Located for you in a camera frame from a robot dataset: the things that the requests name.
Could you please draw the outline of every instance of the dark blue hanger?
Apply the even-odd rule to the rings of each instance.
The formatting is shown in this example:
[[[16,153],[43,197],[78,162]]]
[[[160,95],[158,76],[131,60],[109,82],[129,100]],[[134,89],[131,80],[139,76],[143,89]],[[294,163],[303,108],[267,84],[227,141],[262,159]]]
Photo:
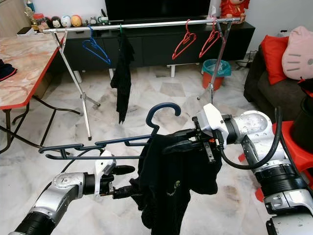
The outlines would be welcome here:
[[[94,54],[95,56],[97,56],[98,58],[100,58],[101,60],[103,60],[104,62],[106,62],[107,64],[111,64],[111,60],[109,59],[108,55],[105,53],[105,51],[97,44],[97,42],[95,41],[95,39],[93,38],[93,30],[90,27],[90,25],[88,25],[88,27],[90,28],[90,39],[84,40],[83,41],[83,48],[85,48],[86,50],[88,50],[90,53]],[[96,49],[97,51],[102,52],[105,55],[105,58],[103,58],[101,55],[97,54],[95,51],[89,49],[86,44],[90,43],[90,45]]]
[[[44,147],[44,148],[39,149],[39,153],[44,153],[45,151],[48,151],[48,150],[59,150],[61,152],[61,156],[52,156],[50,154],[47,154],[46,157],[50,158],[50,159],[55,159],[55,160],[74,160],[74,159],[92,160],[92,159],[101,159],[101,158],[99,156],[96,156],[96,157],[94,157],[94,156],[68,157],[65,154],[65,149],[74,148],[74,149],[79,150],[79,151],[87,151],[87,150],[92,150],[92,149],[102,149],[102,148],[106,147],[108,144],[120,143],[120,142],[124,142],[124,144],[126,146],[146,146],[146,145],[148,145],[147,142],[130,143],[130,141],[137,141],[137,140],[144,140],[144,139],[153,138],[153,136],[158,132],[160,127],[158,125],[152,123],[152,118],[153,118],[153,116],[157,110],[165,108],[165,107],[173,108],[175,110],[176,116],[179,116],[181,114],[180,106],[175,104],[175,103],[161,103],[161,104],[154,106],[149,111],[147,118],[146,118],[147,125],[153,128],[153,131],[150,135],[121,138],[121,139],[109,140],[109,141],[99,141],[99,142],[95,143],[95,146],[87,146],[87,147],[84,147],[84,145],[82,143]],[[106,159],[138,159],[138,158],[141,158],[141,157],[140,156],[106,157]]]

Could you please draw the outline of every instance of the hello kitty cushion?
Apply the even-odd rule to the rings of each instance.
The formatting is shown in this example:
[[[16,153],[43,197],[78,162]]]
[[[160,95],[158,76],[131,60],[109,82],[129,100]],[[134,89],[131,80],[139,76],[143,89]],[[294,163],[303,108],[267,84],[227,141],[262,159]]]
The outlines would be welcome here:
[[[313,78],[313,32],[303,26],[291,32],[282,65],[284,74],[289,78]]]

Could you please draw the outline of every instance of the red cushion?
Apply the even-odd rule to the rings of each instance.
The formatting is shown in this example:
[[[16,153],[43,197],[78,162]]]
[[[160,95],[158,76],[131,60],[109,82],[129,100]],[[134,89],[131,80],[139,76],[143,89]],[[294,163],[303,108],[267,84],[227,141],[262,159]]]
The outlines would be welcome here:
[[[288,39],[289,37],[277,38],[266,35],[261,42],[266,69],[269,74],[268,79],[271,85],[287,78],[283,71],[282,58],[288,46]]]

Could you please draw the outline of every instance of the television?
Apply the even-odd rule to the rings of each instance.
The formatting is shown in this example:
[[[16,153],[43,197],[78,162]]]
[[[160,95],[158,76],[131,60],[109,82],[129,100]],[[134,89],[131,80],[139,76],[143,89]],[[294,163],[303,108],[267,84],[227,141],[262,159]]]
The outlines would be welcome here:
[[[109,21],[206,16],[210,0],[106,0]]]

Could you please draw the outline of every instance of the printed logo on shirt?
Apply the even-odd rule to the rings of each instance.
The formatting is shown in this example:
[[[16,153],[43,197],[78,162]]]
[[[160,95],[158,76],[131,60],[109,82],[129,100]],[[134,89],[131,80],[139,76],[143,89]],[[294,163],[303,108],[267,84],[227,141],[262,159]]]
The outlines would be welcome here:
[[[174,196],[175,195],[175,193],[176,193],[176,189],[178,188],[180,186],[180,181],[179,180],[177,180],[176,182],[175,182],[175,184],[174,184],[174,192],[172,192],[172,193],[166,193],[168,196],[170,196],[170,197],[172,197],[172,196]]]

